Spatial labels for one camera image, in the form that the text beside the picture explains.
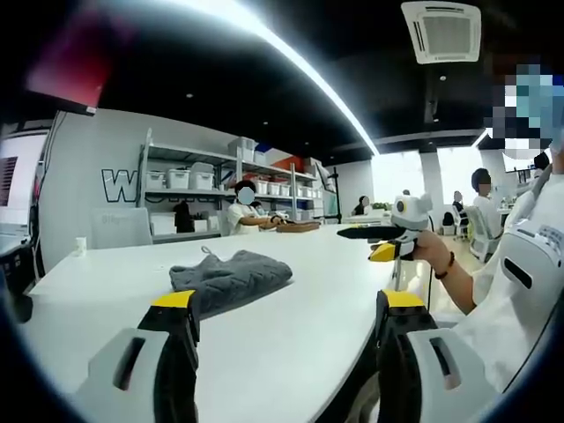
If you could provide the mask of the person's right hand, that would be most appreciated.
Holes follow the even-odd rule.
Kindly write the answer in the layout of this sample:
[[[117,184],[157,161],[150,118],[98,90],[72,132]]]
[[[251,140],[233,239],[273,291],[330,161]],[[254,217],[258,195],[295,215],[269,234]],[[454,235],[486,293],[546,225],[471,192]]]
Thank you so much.
[[[453,254],[441,238],[428,230],[419,233],[412,257],[414,260],[426,261],[437,279],[445,278],[454,263]]]

